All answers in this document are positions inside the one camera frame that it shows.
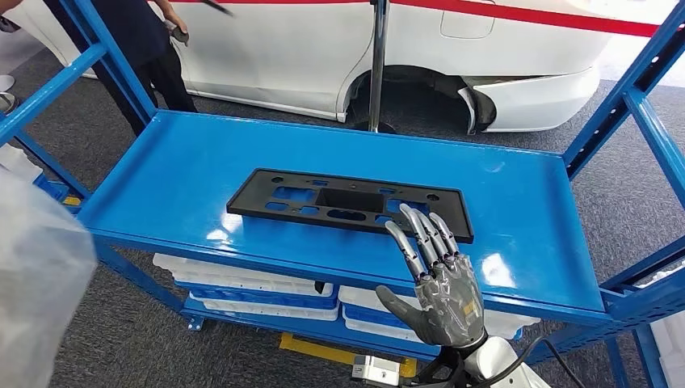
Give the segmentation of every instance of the blue metal shelf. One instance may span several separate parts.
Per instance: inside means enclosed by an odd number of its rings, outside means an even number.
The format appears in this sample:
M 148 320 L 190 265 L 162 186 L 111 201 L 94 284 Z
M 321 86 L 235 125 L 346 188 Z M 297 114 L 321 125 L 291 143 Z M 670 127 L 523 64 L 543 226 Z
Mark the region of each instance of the blue metal shelf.
M 218 314 L 216 311 L 207 310 L 204 308 L 202 302 L 190 298 L 186 299 L 181 313 L 202 318 L 262 327 L 275 331 L 297 333 L 305 337 L 330 341 L 336 344 L 345 344 L 363 349 L 373 349 L 379 352 L 413 357 L 419 360 L 432 360 L 438 355 L 440 350 L 437 346 L 350 330 L 345 327 L 345 320 L 342 316 L 339 316 L 337 320 L 332 322 L 257 314 L 229 316 Z
M 675 4 L 563 154 L 158 110 L 90 2 L 61 3 L 90 48 L 10 115 L 0 114 L 0 144 L 14 137 L 50 166 L 85 201 L 78 217 L 93 232 L 99 259 L 186 317 L 190 329 L 213 318 L 431 358 L 437 349 L 348 331 L 341 319 L 229 317 L 184 303 L 109 245 L 412 295 L 388 236 L 228 215 L 225 203 L 255 168 L 458 188 L 475 232 L 473 245 L 462 247 L 488 309 L 577 323 L 550 335 L 560 352 L 609 340 L 619 382 L 627 380 L 611 339 L 635 331 L 650 383 L 663 384 L 646 324 L 685 310 L 685 271 L 635 284 L 685 257 L 685 236 L 598 286 L 569 182 L 633 115 L 685 205 L 685 158 L 646 98 L 685 51 L 685 2 Z M 21 128 L 96 61 L 148 126 L 90 197 Z M 551 356 L 537 348 L 528 361 Z
M 414 294 L 389 236 L 227 214 L 255 168 L 458 188 L 489 308 L 607 319 L 565 165 L 545 152 L 160 111 L 78 218 L 117 245 Z

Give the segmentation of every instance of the white car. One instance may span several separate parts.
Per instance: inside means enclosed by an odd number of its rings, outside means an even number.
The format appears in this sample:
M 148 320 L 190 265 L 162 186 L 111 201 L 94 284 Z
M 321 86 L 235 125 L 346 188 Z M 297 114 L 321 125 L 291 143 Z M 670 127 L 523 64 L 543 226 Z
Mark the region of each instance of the white car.
M 371 69 L 373 9 L 366 2 L 225 4 L 234 18 L 201 2 L 175 2 L 188 25 L 176 44 L 188 90 L 345 122 Z M 576 15 L 604 16 L 596 0 L 497 0 Z M 78 51 L 42 0 L 5 15 L 66 65 Z M 595 93 L 601 32 L 494 19 L 416 6 L 389 7 L 386 71 L 427 82 L 460 99 L 468 86 L 469 125 L 486 132 L 555 128 Z

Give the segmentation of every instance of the black plastic panel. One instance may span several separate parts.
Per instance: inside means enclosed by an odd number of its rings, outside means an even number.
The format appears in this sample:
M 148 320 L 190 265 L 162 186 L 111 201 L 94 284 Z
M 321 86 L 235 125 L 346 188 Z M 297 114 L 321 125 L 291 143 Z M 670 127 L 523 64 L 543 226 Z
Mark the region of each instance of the black plastic panel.
M 342 176 L 256 169 L 226 205 L 229 213 L 386 234 L 393 219 L 409 236 L 399 204 L 439 214 L 459 243 L 473 231 L 459 190 Z

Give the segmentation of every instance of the rectangular hole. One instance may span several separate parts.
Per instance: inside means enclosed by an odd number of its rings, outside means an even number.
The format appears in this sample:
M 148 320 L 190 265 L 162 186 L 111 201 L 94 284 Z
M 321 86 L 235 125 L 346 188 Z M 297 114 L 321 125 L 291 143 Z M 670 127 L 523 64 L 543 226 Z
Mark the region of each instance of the rectangular hole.
M 313 216 L 316 213 L 319 213 L 319 208 L 316 206 L 302 206 L 302 209 L 300 209 L 300 214 Z
M 278 210 L 278 211 L 283 211 L 288 208 L 286 204 L 282 204 L 280 202 L 267 202 L 266 205 L 264 205 L 265 208 L 269 210 Z
M 289 188 L 287 186 L 278 186 L 271 196 L 280 200 L 309 202 L 314 198 L 314 193 L 315 191 L 311 188 Z
M 376 224 L 385 224 L 387 221 L 392 221 L 393 219 L 388 216 L 384 216 L 383 214 L 378 214 L 376 216 Z
M 383 195 L 373 192 L 322 188 L 319 190 L 315 204 L 331 208 L 383 213 Z
M 410 208 L 417 209 L 419 212 L 428 215 L 428 204 L 413 202 L 412 200 L 388 200 L 388 202 L 385 204 L 385 207 L 391 213 L 400 213 L 400 204 L 408 204 Z
M 332 218 L 342 218 L 343 220 L 351 221 L 365 221 L 366 214 L 360 212 L 350 212 L 347 210 L 331 209 L 326 213 L 326 216 Z

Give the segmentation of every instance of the car wheel arch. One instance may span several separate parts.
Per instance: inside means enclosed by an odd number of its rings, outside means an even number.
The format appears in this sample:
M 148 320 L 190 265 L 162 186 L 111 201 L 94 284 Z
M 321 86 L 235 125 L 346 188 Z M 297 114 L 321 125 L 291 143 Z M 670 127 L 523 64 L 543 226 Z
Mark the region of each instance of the car wheel arch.
M 359 91 L 368 82 L 371 70 L 357 74 L 347 88 L 343 85 L 338 101 L 338 121 L 345 122 L 350 102 L 359 97 Z M 469 110 L 470 120 L 467 132 L 473 134 L 485 131 L 497 117 L 497 108 L 487 95 L 475 90 L 461 76 L 446 75 L 438 71 L 413 65 L 387 65 L 384 69 L 384 82 L 387 81 L 424 82 L 436 92 L 453 99 L 461 99 Z

